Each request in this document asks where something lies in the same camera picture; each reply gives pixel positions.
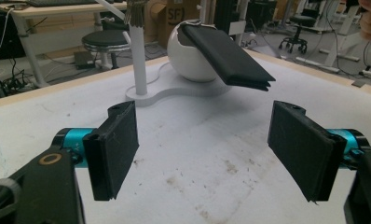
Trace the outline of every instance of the white stand base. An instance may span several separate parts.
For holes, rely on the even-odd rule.
[[[38,82],[35,77],[30,77],[29,81],[38,89],[50,86],[44,79],[41,79],[40,82]]]
[[[153,105],[158,100],[172,95],[189,96],[215,96],[231,89],[220,78],[210,82],[193,82],[178,75],[170,63],[164,63],[155,74],[148,74],[148,93],[136,94],[135,87],[126,91],[127,100],[135,101],[136,106],[144,107]]]
[[[319,52],[320,53],[326,53],[326,54],[330,54],[331,53],[331,51],[328,50],[328,49],[319,49]],[[347,59],[347,60],[350,60],[350,61],[354,61],[354,62],[359,62],[360,61],[360,58],[357,58],[357,57],[354,57],[354,56],[349,56],[347,54],[338,53],[337,54],[337,57],[343,58],[343,59]]]
[[[302,62],[302,63],[308,63],[308,64],[311,64],[311,65],[314,65],[314,66],[318,66],[318,67],[320,67],[322,69],[325,69],[327,71],[330,71],[330,72],[335,72],[335,73],[339,72],[338,68],[335,68],[335,67],[332,67],[332,66],[326,66],[324,64],[316,63],[314,61],[307,60],[307,59],[304,59],[304,58],[301,58],[301,57],[296,57],[295,59]]]

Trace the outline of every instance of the gripper pad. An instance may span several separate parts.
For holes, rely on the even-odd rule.
[[[328,201],[347,141],[305,113],[297,105],[275,101],[268,145],[308,201]]]
[[[275,81],[225,32],[187,24],[182,25],[181,29],[227,85],[267,91],[270,87],[268,82]]]

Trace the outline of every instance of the black stool seat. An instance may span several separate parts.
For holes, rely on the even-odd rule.
[[[279,49],[282,49],[282,44],[286,43],[285,47],[288,49],[289,53],[292,53],[293,46],[300,45],[298,47],[298,50],[301,53],[305,54],[308,49],[308,41],[299,38],[299,35],[301,34],[302,26],[311,27],[316,22],[316,19],[308,16],[294,15],[293,17],[290,18],[290,21],[298,24],[296,28],[296,33],[293,37],[285,37],[284,40],[279,45]]]
[[[116,52],[129,49],[130,45],[122,30],[103,30],[85,35],[81,38],[84,48],[92,52],[111,53],[113,68],[118,68]]]
[[[295,22],[297,24],[301,24],[302,26],[313,26],[316,20],[312,17],[308,16],[301,16],[301,15],[295,15],[290,18],[290,21]]]

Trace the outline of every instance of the box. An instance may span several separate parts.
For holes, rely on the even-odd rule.
[[[292,2],[291,8],[290,8],[290,14],[288,15],[287,19],[289,19],[291,16],[296,14],[296,10],[298,8],[299,2],[300,0],[294,0]],[[285,9],[287,8],[287,0],[278,0],[278,3],[276,4],[276,8],[278,10],[276,13],[276,17],[274,17],[274,19],[280,21],[284,18]]]
[[[165,49],[173,28],[181,21],[199,18],[197,5],[200,0],[167,0],[150,8],[151,17],[156,18],[158,43]]]
[[[166,6],[166,0],[150,0],[144,7],[144,42],[158,40],[158,12]]]
[[[80,27],[93,26],[95,20],[93,14],[76,14],[62,17],[48,17],[48,18],[36,18],[29,19],[29,27],[34,27],[32,29],[33,34],[49,33],[67,29],[75,29]],[[69,49],[62,49],[58,51],[48,52],[45,55],[48,58],[55,59],[66,56],[74,55],[74,52],[85,51],[83,46],[78,46]]]

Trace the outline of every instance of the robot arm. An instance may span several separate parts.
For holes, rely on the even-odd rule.
[[[371,146],[355,130],[326,130],[298,105],[274,102],[268,145],[308,201],[328,201],[339,167],[357,170],[348,223],[371,223]]]
[[[139,146],[134,102],[98,129],[63,129],[43,153],[0,180],[0,223],[85,223],[75,166],[88,165],[96,201],[116,198]]]

